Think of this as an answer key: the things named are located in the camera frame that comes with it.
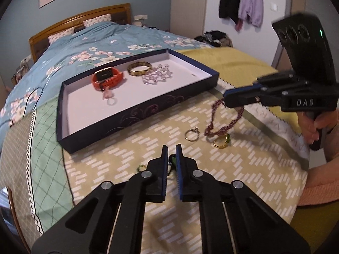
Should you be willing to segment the right forearm pink sleeve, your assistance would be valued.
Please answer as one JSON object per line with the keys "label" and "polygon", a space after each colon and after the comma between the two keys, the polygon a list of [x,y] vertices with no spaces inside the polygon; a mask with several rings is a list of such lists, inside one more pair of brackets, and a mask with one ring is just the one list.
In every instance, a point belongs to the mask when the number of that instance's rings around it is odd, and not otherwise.
{"label": "right forearm pink sleeve", "polygon": [[338,201],[338,142],[324,148],[326,164],[308,171],[307,182],[298,206],[321,205]]}

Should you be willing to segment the right hand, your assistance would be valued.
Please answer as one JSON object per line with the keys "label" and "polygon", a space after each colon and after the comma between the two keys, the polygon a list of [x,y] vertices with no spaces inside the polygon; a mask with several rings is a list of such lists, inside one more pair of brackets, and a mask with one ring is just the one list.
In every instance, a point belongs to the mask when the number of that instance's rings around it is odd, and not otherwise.
{"label": "right hand", "polygon": [[309,118],[305,112],[297,112],[298,125],[300,126],[305,141],[312,145],[320,139],[318,130],[325,129],[330,131],[338,123],[338,109],[335,111],[324,112],[315,120]]}

